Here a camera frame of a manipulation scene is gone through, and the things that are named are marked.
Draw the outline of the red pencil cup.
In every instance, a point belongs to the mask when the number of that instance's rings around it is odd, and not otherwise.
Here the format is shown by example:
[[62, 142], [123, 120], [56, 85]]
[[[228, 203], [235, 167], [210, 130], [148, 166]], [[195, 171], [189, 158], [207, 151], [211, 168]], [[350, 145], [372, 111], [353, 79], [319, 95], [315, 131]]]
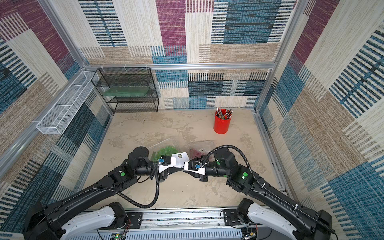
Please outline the red pencil cup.
[[215, 113], [215, 122], [214, 122], [214, 131], [218, 134], [226, 134], [229, 130], [229, 126], [231, 123], [231, 119], [229, 120], [222, 120], [216, 117]]

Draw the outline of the green mat on shelf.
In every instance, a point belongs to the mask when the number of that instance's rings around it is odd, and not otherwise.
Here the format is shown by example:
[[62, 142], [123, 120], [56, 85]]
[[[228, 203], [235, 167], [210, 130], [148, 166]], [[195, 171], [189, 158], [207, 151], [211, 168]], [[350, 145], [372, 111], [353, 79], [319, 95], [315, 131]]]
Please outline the green mat on shelf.
[[147, 87], [115, 87], [103, 92], [103, 96], [108, 97], [144, 97], [150, 89]]

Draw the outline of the pencils in red cup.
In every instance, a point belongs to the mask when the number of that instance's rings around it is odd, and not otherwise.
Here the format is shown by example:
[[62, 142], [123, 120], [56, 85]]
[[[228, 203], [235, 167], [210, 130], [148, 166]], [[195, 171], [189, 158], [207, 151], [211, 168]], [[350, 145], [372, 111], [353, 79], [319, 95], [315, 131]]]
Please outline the pencils in red cup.
[[228, 110], [228, 109], [217, 108], [216, 117], [222, 120], [229, 120], [232, 117], [232, 113], [233, 113], [232, 109]]

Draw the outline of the clear box of red grapes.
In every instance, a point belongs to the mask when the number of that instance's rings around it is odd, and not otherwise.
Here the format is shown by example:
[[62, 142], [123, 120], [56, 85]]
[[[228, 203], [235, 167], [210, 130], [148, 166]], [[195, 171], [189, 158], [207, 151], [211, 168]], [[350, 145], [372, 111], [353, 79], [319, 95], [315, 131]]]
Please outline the clear box of red grapes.
[[190, 160], [194, 158], [202, 158], [202, 156], [206, 156], [211, 150], [216, 147], [214, 141], [198, 141], [193, 142], [189, 145], [189, 153], [188, 156]]

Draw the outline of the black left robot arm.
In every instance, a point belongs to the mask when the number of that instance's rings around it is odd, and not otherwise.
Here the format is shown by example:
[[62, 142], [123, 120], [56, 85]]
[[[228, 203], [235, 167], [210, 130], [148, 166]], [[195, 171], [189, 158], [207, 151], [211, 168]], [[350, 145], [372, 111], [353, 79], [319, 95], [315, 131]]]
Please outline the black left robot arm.
[[[167, 168], [174, 167], [176, 159], [162, 156], [158, 161], [149, 159], [146, 147], [137, 147], [121, 165], [114, 168], [90, 187], [71, 195], [61, 201], [49, 205], [37, 203], [27, 213], [23, 227], [26, 240], [42, 240], [44, 238], [58, 240], [65, 234], [64, 225], [81, 212], [96, 203], [118, 195], [132, 205], [151, 208], [160, 195], [160, 174]], [[136, 184], [139, 176], [155, 178], [155, 196], [149, 204], [140, 204], [129, 198], [123, 191]]]

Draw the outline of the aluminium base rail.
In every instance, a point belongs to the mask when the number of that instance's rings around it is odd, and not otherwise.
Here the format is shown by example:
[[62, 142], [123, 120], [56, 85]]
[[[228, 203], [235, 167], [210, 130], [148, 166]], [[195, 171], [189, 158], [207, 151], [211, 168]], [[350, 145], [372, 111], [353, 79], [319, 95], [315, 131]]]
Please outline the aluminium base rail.
[[127, 211], [126, 226], [105, 230], [111, 223], [107, 208], [69, 221], [63, 240], [293, 240], [295, 228], [273, 211], [256, 208], [249, 224], [235, 221], [235, 208]]

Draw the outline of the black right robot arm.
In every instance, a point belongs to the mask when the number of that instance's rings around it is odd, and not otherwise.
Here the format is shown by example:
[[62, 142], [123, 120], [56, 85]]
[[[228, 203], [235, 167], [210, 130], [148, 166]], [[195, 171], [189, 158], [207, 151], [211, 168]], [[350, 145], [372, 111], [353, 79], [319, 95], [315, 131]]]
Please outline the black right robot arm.
[[233, 145], [216, 147], [186, 162], [184, 171], [202, 182], [209, 176], [225, 177], [229, 187], [249, 196], [237, 210], [238, 219], [246, 225], [262, 224], [291, 240], [328, 240], [336, 234], [327, 211], [307, 208], [271, 186]]

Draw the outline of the clear box of green grapes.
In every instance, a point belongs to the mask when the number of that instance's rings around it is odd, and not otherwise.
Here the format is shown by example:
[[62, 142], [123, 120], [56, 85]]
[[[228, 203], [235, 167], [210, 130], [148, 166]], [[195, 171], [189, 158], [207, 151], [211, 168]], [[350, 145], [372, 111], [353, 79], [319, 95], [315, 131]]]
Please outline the clear box of green grapes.
[[160, 159], [161, 156], [172, 156], [180, 152], [178, 143], [173, 138], [168, 138], [149, 147], [149, 159], [152, 162]]

